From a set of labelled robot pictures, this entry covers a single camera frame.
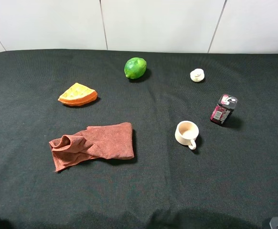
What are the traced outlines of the rust brown cloth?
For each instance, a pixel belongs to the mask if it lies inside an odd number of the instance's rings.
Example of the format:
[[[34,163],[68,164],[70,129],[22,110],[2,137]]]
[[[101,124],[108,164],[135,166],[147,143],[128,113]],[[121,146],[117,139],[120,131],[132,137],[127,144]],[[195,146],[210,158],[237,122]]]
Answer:
[[[83,161],[103,158],[134,158],[131,123],[88,126],[73,135],[63,135],[49,142],[55,171],[59,172]]]

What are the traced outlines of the green lime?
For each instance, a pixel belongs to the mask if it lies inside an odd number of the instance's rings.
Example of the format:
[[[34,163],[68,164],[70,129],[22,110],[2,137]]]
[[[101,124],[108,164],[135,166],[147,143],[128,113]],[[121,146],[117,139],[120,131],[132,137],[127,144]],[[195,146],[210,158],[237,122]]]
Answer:
[[[129,59],[124,66],[124,73],[128,79],[138,79],[142,77],[146,71],[147,62],[140,57]]]

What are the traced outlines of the cream wooden cup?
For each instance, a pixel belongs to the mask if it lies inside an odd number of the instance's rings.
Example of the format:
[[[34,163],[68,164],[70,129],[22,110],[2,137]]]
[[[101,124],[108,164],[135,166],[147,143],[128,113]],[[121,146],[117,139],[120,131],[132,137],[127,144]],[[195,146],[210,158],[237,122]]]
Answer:
[[[198,126],[191,121],[179,122],[175,130],[176,141],[183,146],[188,146],[191,150],[197,147],[195,140],[198,135]]]

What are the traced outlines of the small white garlic toy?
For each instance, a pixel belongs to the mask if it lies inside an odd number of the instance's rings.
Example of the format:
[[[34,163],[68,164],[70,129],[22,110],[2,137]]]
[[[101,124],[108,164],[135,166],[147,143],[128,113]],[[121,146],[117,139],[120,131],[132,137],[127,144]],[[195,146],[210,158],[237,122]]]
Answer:
[[[204,70],[203,69],[194,69],[190,72],[190,78],[193,82],[201,82],[204,79]]]

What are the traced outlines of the black pink gum box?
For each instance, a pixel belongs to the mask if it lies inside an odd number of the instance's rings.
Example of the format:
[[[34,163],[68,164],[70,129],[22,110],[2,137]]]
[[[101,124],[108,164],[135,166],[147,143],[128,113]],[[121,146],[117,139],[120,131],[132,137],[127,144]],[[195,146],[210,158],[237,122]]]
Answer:
[[[227,118],[236,108],[238,99],[234,96],[223,94],[215,109],[213,110],[210,120],[218,125],[223,125]]]

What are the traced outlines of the black tablecloth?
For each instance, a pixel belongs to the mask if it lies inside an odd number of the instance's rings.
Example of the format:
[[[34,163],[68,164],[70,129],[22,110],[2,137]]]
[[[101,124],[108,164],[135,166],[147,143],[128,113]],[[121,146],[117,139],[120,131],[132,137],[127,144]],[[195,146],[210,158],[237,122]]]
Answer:
[[[147,62],[128,79],[126,62]],[[204,70],[193,82],[190,72]],[[98,96],[58,101],[73,84]],[[238,99],[223,125],[223,94]],[[198,126],[196,149],[179,122]],[[49,142],[130,122],[132,160],[55,172]],[[4,229],[259,229],[278,217],[278,54],[90,50],[0,53],[0,218]]]

